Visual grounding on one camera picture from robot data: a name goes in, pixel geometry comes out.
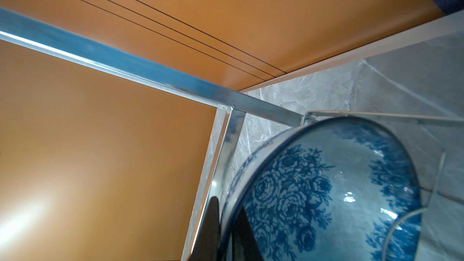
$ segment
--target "blue and white ceramic bowl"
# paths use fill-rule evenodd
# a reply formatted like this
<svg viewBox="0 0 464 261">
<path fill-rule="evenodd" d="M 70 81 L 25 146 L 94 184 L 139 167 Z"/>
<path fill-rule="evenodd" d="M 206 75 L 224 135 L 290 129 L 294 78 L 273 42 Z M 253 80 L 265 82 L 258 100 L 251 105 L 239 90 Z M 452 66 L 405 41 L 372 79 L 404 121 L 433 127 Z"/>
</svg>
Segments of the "blue and white ceramic bowl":
<svg viewBox="0 0 464 261">
<path fill-rule="evenodd" d="M 384 127 L 341 117 L 282 132 L 236 174 L 221 218 L 223 254 L 244 206 L 264 260 L 375 260 L 395 220 L 421 207 L 403 145 Z M 421 217 L 401 223 L 387 260 L 413 261 Z"/>
</svg>

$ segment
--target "metal frame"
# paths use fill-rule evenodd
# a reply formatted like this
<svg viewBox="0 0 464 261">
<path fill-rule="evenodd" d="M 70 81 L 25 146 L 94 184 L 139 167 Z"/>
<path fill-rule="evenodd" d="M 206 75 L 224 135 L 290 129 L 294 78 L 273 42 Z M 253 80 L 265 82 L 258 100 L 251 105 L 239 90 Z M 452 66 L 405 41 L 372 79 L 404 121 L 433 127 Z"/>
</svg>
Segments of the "metal frame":
<svg viewBox="0 0 464 261">
<path fill-rule="evenodd" d="M 299 113 L 3 8 L 0 8 L 0 39 L 211 106 L 234 106 L 289 126 L 300 125 L 303 117 Z"/>
<path fill-rule="evenodd" d="M 309 124 L 316 121 L 316 117 L 319 116 L 348 115 L 395 119 L 418 124 L 464 126 L 464 119 L 422 115 L 313 111 L 303 116 L 3 8 L 0 8 L 0 39 L 207 105 L 229 107 L 207 178 L 200 211 L 195 220 L 194 231 L 188 240 L 188 255 L 192 252 L 208 200 L 212 196 L 217 196 L 221 201 L 225 177 L 229 172 L 247 113 L 293 127 Z"/>
</svg>

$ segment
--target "gray marble surface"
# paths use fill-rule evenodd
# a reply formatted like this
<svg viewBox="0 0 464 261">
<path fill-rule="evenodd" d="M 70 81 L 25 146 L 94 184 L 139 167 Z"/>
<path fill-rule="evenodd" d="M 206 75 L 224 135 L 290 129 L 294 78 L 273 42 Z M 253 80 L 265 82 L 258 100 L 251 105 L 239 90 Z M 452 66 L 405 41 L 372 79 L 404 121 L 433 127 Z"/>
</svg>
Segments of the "gray marble surface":
<svg viewBox="0 0 464 261">
<path fill-rule="evenodd" d="M 463 70 L 464 32 L 459 32 L 247 94 L 299 113 L 351 110 L 464 117 Z M 463 129 L 382 124 L 408 149 L 421 185 L 433 186 L 444 147 L 447 159 L 439 190 L 464 198 Z M 285 129 L 284 125 L 247 115 L 226 186 L 252 151 Z M 416 259 L 464 260 L 463 216 L 464 206 L 437 198 L 424 214 Z"/>
</svg>

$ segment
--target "orange wall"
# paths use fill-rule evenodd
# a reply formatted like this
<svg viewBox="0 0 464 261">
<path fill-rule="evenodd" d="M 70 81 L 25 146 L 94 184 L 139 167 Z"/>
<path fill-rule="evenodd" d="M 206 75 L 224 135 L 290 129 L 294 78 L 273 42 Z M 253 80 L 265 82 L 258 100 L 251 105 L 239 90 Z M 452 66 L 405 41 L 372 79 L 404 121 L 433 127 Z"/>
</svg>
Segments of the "orange wall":
<svg viewBox="0 0 464 261">
<path fill-rule="evenodd" d="M 214 115 L 0 41 L 0 260 L 179 260 Z"/>
<path fill-rule="evenodd" d="M 0 0 L 241 90 L 442 16 L 432 0 Z"/>
</svg>

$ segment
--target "black line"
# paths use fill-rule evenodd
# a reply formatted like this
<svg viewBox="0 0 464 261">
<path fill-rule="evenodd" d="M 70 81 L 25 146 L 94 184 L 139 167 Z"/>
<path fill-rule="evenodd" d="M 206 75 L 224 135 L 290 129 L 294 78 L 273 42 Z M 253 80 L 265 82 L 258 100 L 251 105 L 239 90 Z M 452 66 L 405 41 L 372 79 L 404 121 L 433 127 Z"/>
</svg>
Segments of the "black line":
<svg viewBox="0 0 464 261">
<path fill-rule="evenodd" d="M 106 9 L 103 9 L 103 8 L 101 8 L 101 7 L 98 7 L 98 6 L 96 6 L 95 4 L 89 3 L 89 2 L 87 2 L 87 1 L 85 1 L 85 0 L 80 0 L 80 1 L 85 2 L 85 3 L 87 3 L 87 4 L 90 4 L 90 5 L 92 5 L 92 6 L 96 7 L 96 8 L 99 8 L 99 9 L 101 9 L 101 10 L 104 10 L 104 11 L 110 13 L 110 14 L 116 15 L 117 17 L 120 17 L 120 18 L 125 19 L 125 20 L 127 20 L 127 21 L 129 21 L 129 22 L 131 22 L 131 23 L 134 23 L 134 24 L 136 24 L 136 25 L 138 25 L 138 26 L 140 26 L 140 27 L 143 27 L 143 28 L 145 28 L 145 29 L 148 29 L 148 30 L 150 30 L 150 31 L 152 31 L 152 32 L 154 32 L 154 33 L 157 33 L 157 34 L 159 34 L 160 36 L 163 36 L 163 37 L 165 37 L 165 38 L 169 38 L 170 40 L 175 41 L 176 43 L 179 43 L 179 44 L 182 44 L 182 45 L 184 45 L 184 46 L 186 46 L 186 47 L 188 47 L 188 48 L 194 49 L 194 48 L 192 48 L 192 47 L 190 47 L 190 46 L 188 46 L 188 45 L 186 45 L 186 44 L 184 44 L 184 43 L 178 42 L 178 41 L 175 40 L 175 39 L 172 39 L 172 38 L 170 38 L 170 37 L 168 37 L 168 36 L 165 36 L 165 35 L 163 35 L 163 34 L 160 34 L 160 33 L 157 32 L 157 31 L 154 31 L 154 30 L 149 29 L 149 28 L 147 28 L 147 27 L 145 27 L 145 26 L 143 26 L 143 25 L 141 25 L 141 24 L 138 24 L 138 23 L 136 23 L 136 22 L 133 22 L 132 20 L 128 20 L 127 18 L 124 18 L 124 17 L 122 17 L 122 16 L 120 16 L 120 15 L 117 15 L 117 14 L 111 12 L 111 11 L 108 11 L 108 10 L 106 10 Z M 194 50 L 196 50 L 197 52 L 200 52 L 200 53 L 202 53 L 202 54 L 204 54 L 204 55 L 207 55 L 207 56 L 209 56 L 209 57 L 212 57 L 213 59 L 216 59 L 216 58 L 213 57 L 212 55 L 205 54 L 204 52 L 202 52 L 202 51 L 200 51 L 200 50 L 198 50 L 198 49 L 194 49 Z M 231 65 L 231 64 L 229 64 L 229 63 L 226 63 L 225 61 L 221 61 L 221 62 L 223 62 L 224 64 L 229 65 L 229 66 L 231 66 L 231 67 L 235 67 L 235 66 L 233 66 L 233 65 Z M 240 69 L 240 68 L 238 68 L 238 67 L 235 67 L 235 68 L 236 68 L 236 69 L 239 69 L 240 71 L 246 72 L 247 74 L 250 74 L 250 75 L 252 75 L 253 77 L 256 77 L 256 78 L 258 78 L 258 79 L 261 79 L 261 80 L 263 80 L 263 81 L 266 81 L 265 79 L 262 79 L 262 78 L 260 78 L 260 77 L 258 77 L 258 76 L 255 76 L 255 75 L 253 75 L 253 74 L 251 74 L 251 73 L 249 73 L 249 72 L 247 72 L 247 71 L 244 71 L 244 70 L 242 70 L 242 69 Z"/>
<path fill-rule="evenodd" d="M 274 67 L 274 66 L 272 66 L 270 63 L 267 63 L 267 62 L 265 62 L 265 61 L 263 61 L 263 60 L 261 60 L 261 59 L 258 59 L 258 58 L 255 57 L 254 55 L 250 55 L 250 54 L 248 54 L 247 52 L 245 52 L 245 51 L 243 51 L 243 50 L 241 50 L 241 49 L 239 49 L 239 48 L 236 48 L 235 46 L 233 46 L 233 45 L 231 45 L 231 44 L 228 44 L 228 43 L 226 43 L 226 42 L 220 40 L 219 38 L 216 38 L 216 37 L 214 37 L 214 36 L 212 36 L 212 35 L 210 35 L 210 34 L 204 32 L 204 31 L 202 31 L 202 30 L 200 30 L 200 29 L 198 29 L 198 28 L 196 28 L 196 27 L 194 27 L 194 26 L 191 26 L 191 25 L 189 25 L 188 23 L 183 22 L 182 20 L 177 19 L 177 18 L 175 18 L 175 17 L 172 16 L 172 15 L 169 15 L 169 14 L 167 14 L 167 13 L 165 13 L 165 12 L 159 10 L 159 9 L 156 9 L 156 8 L 154 8 L 154 7 L 152 7 L 152 6 L 148 5 L 148 4 L 146 4 L 146 3 L 143 3 L 143 2 L 140 1 L 140 0 L 135 0 L 135 1 L 138 2 L 138 3 L 141 3 L 141 4 L 143 4 L 143 5 L 146 5 L 146 6 L 148 6 L 149 8 L 154 9 L 154 10 L 156 10 L 156 11 L 158 11 L 158 12 L 160 12 L 160 13 L 166 15 L 166 16 L 169 16 L 169 17 L 171 17 L 171 18 L 174 19 L 174 20 L 177 20 L 177 21 L 179 21 L 179 22 L 182 22 L 182 23 L 185 24 L 186 26 L 189 26 L 189 27 L 191 27 L 191 28 L 193 28 L 193 29 L 195 29 L 195 30 L 197 30 L 197 31 L 199 31 L 199 32 L 201 32 L 201 33 L 207 35 L 207 36 L 210 36 L 210 37 L 212 37 L 212 38 L 214 38 L 214 39 L 220 41 L 220 42 L 223 43 L 223 44 L 227 44 L 229 47 L 232 47 L 232 48 L 234 48 L 234 49 L 237 49 L 237 50 L 241 51 L 242 53 L 247 54 L 247 55 L 251 56 L 252 58 L 257 59 L 258 61 L 261 61 L 261 62 L 263 62 L 263 63 L 265 63 L 265 64 L 267 64 L 267 65 L 269 65 L 269 66 L 271 66 L 271 67 Z M 281 71 L 281 72 L 284 72 L 284 71 L 282 71 L 281 69 L 279 69 L 278 67 L 274 67 L 274 68 L 276 68 L 277 70 L 279 70 L 279 71 Z"/>
<path fill-rule="evenodd" d="M 248 65 L 248 66 L 250 66 L 250 67 L 253 67 L 253 68 L 255 68 L 255 69 L 257 69 L 257 70 L 259 70 L 259 71 L 261 71 L 261 72 L 264 72 L 264 73 L 270 75 L 271 77 L 274 77 L 274 78 L 275 78 L 274 75 L 271 75 L 270 73 L 268 73 L 268 72 L 266 72 L 266 71 L 263 71 L 263 70 L 260 69 L 260 68 L 257 68 L 257 67 L 255 67 L 255 66 L 252 66 L 252 65 L 250 65 L 249 63 L 246 63 L 246 62 L 244 62 L 244 61 L 242 61 L 242 60 L 240 60 L 240 59 L 237 59 L 236 57 L 233 57 L 233 56 L 231 56 L 231 55 L 229 55 L 229 54 L 226 54 L 225 52 L 220 51 L 220 50 L 218 50 L 218 49 L 216 49 L 216 48 L 213 48 L 213 47 L 210 46 L 210 45 L 207 45 L 207 44 L 205 44 L 205 43 L 202 43 L 202 42 L 200 42 L 199 40 L 194 39 L 193 37 L 190 37 L 190 36 L 188 36 L 188 35 L 186 35 L 186 34 L 183 34 L 182 32 L 177 31 L 177 30 L 175 30 L 175 29 L 173 29 L 173 28 L 171 28 L 171 27 L 169 27 L 169 26 L 167 26 L 167 25 L 164 25 L 164 24 L 162 24 L 162 23 L 160 23 L 160 22 L 158 22 L 158 21 L 156 21 L 156 20 L 154 20 L 154 19 L 151 19 L 151 18 L 149 18 L 148 16 L 145 16 L 145 15 L 143 15 L 143 14 L 140 14 L 140 13 L 136 12 L 136 11 L 133 11 L 133 10 L 131 10 L 131 9 L 129 9 L 129 8 L 123 6 L 123 5 L 120 5 L 119 3 L 116 3 L 116 2 L 114 2 L 114 1 L 111 1 L 111 0 L 106 0 L 106 1 L 109 1 L 109 2 L 111 2 L 111 3 L 113 3 L 113 4 L 116 4 L 117 6 L 120 6 L 120 7 L 124 8 L 124 9 L 126 9 L 126 10 L 129 10 L 129 11 L 131 11 L 131 12 L 134 12 L 135 14 L 138 14 L 138 15 L 140 15 L 140 16 L 142 16 L 142 17 L 148 19 L 148 20 L 151 20 L 151 21 L 153 21 L 153 22 L 155 22 L 155 23 L 157 23 L 157 24 L 159 24 L 159 25 L 162 25 L 162 26 L 164 26 L 164 27 L 166 27 L 166 28 L 168 28 L 168 29 L 170 29 L 170 30 L 172 30 L 172 31 L 175 31 L 175 32 L 177 32 L 177 33 L 179 33 L 179 34 L 181 34 L 181 35 L 183 35 L 183 36 L 186 36 L 186 37 L 188 37 L 188 38 L 190 38 L 190 39 L 192 39 L 192 40 L 194 40 L 194 41 L 196 41 L 196 42 L 199 42 L 199 43 L 201 43 L 201 44 L 203 44 L 203 45 L 205 45 L 205 46 L 207 46 L 207 47 L 210 47 L 210 48 L 212 48 L 212 49 L 214 49 L 214 50 L 217 50 L 218 52 L 223 53 L 224 55 L 227 55 L 227 56 L 229 56 L 229 57 L 231 57 L 231 58 L 233 58 L 233 59 L 236 59 L 237 61 L 240 61 L 240 62 L 242 62 L 242 63 L 244 63 L 244 64 L 246 64 L 246 65 Z"/>
</svg>

